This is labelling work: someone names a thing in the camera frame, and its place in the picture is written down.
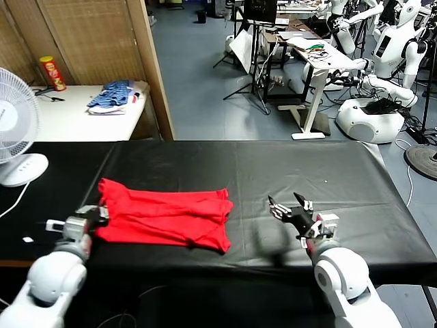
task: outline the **fan grille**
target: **fan grille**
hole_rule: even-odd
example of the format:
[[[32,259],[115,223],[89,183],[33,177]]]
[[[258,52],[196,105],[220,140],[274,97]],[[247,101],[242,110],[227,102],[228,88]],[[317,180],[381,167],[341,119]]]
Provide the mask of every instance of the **fan grille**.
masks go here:
[[[32,89],[0,68],[0,163],[23,153],[38,136],[40,107]]]

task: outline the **red can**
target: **red can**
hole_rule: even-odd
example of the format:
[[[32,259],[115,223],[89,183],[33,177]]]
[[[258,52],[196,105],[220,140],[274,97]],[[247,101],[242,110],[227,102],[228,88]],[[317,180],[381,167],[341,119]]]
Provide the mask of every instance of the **red can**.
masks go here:
[[[56,91],[65,90],[67,88],[66,84],[64,83],[64,79],[62,79],[62,75],[58,70],[53,57],[52,56],[41,57],[40,62],[42,63],[44,69],[46,70],[48,76],[50,77],[50,80],[52,81],[55,90]]]

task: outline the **small white label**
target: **small white label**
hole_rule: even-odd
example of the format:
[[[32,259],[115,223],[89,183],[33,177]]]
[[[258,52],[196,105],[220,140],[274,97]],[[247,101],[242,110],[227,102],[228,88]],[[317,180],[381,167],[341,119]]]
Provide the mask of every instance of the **small white label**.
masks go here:
[[[24,241],[25,243],[33,243],[33,239],[30,238],[30,237],[23,237],[23,241]]]

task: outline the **table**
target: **table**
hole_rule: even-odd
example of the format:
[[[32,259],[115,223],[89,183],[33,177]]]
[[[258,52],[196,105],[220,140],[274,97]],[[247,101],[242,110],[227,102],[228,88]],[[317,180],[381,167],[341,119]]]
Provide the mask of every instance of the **table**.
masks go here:
[[[355,141],[126,141],[119,143],[36,143],[49,167],[31,183],[21,203],[0,222],[0,265],[29,265],[59,238],[44,231],[47,219],[65,219],[82,204],[99,200],[97,182],[110,178],[133,189],[204,191],[227,187],[235,206],[226,224],[231,249],[207,249],[96,242],[89,273],[111,279],[284,279],[313,281],[311,261],[293,239],[284,267],[272,266],[253,234],[263,225],[275,238],[277,221],[267,196],[296,204],[297,191],[315,211],[340,217],[337,237],[362,255],[379,284],[437,286],[437,258],[391,182],[377,147]],[[0,210],[20,189],[1,189]],[[287,227],[290,236],[296,231]],[[26,244],[23,236],[35,243]]]
[[[313,133],[311,132],[311,127],[313,126],[314,118],[317,113],[317,109],[319,107],[320,99],[323,95],[323,91],[326,85],[326,79],[328,77],[329,70],[335,70],[338,68],[351,70],[356,68],[355,63],[346,55],[341,53],[335,47],[327,43],[325,40],[314,40],[314,43],[322,43],[324,45],[324,51],[328,53],[328,57],[326,59],[320,60],[316,57],[312,57],[309,53],[305,51],[300,51],[295,48],[296,52],[307,61],[315,70],[313,75],[313,80],[315,82],[315,91],[313,100],[309,105],[309,112],[307,115],[307,119],[305,120],[305,124],[303,128],[300,124],[300,115],[298,109],[294,106],[290,106],[290,111],[296,122],[298,123],[299,128],[301,129],[301,133],[293,133],[292,138],[295,140],[303,140],[303,139],[323,139],[325,138],[324,134],[321,132]],[[312,70],[308,72],[308,77],[311,77]]]
[[[153,136],[158,137],[151,99],[147,99],[149,86],[145,82],[135,82],[134,89],[140,93],[139,99],[126,105],[124,115],[88,114],[87,104],[100,93],[101,85],[69,85],[65,91],[38,96],[41,128],[37,141],[129,140],[139,120],[145,120],[145,117]],[[52,102],[46,96],[65,101]]]

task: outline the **fan base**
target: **fan base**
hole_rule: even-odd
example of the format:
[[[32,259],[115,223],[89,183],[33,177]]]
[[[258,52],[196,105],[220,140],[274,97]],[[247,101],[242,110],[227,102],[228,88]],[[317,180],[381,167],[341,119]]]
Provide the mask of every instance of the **fan base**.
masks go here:
[[[48,159],[42,154],[23,154],[0,165],[0,185],[19,187],[34,181],[48,167]]]

